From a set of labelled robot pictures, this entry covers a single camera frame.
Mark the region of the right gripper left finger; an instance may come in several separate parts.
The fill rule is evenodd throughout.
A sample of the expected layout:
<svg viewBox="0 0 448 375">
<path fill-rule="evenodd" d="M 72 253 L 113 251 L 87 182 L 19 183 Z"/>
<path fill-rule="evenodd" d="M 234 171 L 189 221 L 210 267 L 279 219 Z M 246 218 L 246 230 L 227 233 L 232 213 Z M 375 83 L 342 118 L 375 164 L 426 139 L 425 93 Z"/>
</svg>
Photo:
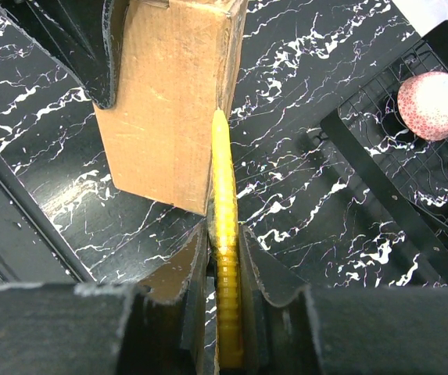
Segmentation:
<svg viewBox="0 0 448 375">
<path fill-rule="evenodd" d="M 0 284 L 0 374 L 201 374 L 208 230 L 122 284 Z"/>
</svg>

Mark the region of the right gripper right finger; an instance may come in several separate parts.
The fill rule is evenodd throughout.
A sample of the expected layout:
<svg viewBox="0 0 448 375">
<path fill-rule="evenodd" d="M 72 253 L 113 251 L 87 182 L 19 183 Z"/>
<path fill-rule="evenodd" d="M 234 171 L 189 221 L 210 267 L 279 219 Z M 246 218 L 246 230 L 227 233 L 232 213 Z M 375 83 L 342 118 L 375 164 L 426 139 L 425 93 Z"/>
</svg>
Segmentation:
<svg viewBox="0 0 448 375">
<path fill-rule="evenodd" d="M 448 287 L 313 287 L 239 230 L 247 374 L 448 374 Z"/>
</svg>

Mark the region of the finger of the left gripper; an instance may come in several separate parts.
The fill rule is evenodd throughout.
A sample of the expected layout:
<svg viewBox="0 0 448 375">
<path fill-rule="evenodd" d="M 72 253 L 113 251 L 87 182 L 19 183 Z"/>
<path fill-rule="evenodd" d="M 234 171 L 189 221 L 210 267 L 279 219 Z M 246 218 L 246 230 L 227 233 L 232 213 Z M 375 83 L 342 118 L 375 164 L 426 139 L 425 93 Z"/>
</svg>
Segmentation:
<svg viewBox="0 0 448 375">
<path fill-rule="evenodd" d="M 124 0 L 0 1 L 0 12 L 58 62 L 100 109 L 116 103 Z"/>
</svg>

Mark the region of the yellow black utility knife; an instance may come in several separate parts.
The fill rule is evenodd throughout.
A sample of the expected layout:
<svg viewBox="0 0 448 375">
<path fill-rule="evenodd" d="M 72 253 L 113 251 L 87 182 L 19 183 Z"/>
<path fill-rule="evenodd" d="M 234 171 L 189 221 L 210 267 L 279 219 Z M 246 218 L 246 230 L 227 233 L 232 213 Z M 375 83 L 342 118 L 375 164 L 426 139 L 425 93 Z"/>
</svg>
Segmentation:
<svg viewBox="0 0 448 375">
<path fill-rule="evenodd" d="M 213 114 L 213 246 L 217 261 L 217 344 L 222 370 L 243 367 L 238 206 L 230 129 L 223 110 Z"/>
</svg>

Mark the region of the brown cardboard express box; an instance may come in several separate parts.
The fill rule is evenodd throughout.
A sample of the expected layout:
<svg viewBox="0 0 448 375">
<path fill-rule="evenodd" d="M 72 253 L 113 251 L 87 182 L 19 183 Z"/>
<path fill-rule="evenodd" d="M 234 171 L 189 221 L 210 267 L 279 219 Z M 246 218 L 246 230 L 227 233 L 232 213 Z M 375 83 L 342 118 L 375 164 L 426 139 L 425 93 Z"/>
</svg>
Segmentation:
<svg viewBox="0 0 448 375">
<path fill-rule="evenodd" d="M 95 112 L 113 184 L 204 214 L 215 110 L 234 98 L 245 1 L 133 1 L 116 103 Z"/>
</svg>

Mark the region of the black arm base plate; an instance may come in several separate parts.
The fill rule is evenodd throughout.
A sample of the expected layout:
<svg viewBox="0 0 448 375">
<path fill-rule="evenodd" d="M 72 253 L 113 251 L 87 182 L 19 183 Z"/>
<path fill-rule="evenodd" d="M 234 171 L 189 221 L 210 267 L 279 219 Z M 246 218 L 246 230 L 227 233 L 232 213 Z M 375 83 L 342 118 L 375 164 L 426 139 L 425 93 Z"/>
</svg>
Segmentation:
<svg viewBox="0 0 448 375">
<path fill-rule="evenodd" d="M 0 279 L 57 283 L 93 280 L 1 156 Z"/>
</svg>

